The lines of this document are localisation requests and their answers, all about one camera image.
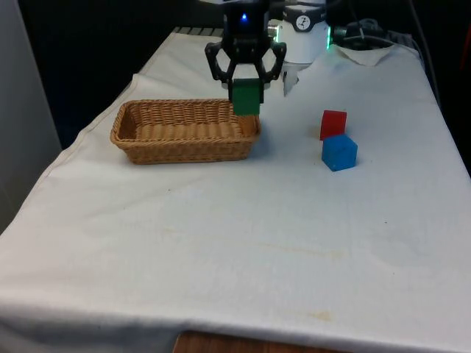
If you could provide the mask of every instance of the woven basket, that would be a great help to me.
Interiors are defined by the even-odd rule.
[[[226,99],[129,101],[111,142],[135,164],[217,162],[247,158],[260,131],[257,115],[234,115]]]

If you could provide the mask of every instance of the green block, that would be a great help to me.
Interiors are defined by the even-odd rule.
[[[260,80],[235,79],[233,83],[233,105],[236,115],[260,114]]]

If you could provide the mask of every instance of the green light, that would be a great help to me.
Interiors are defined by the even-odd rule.
[[[330,42],[332,38],[330,38],[330,26],[327,28],[327,50],[330,48]]]

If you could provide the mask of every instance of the blue block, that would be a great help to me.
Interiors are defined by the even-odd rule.
[[[358,146],[346,135],[337,135],[324,140],[322,160],[331,171],[343,171],[356,164]]]

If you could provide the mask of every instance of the block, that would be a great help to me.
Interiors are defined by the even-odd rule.
[[[260,80],[235,79],[233,106],[236,115],[260,115]]]
[[[346,135],[337,135],[324,140],[322,160],[331,171],[343,171],[356,165],[358,146]]]
[[[347,113],[325,110],[322,116],[321,141],[332,136],[343,135],[347,125]]]

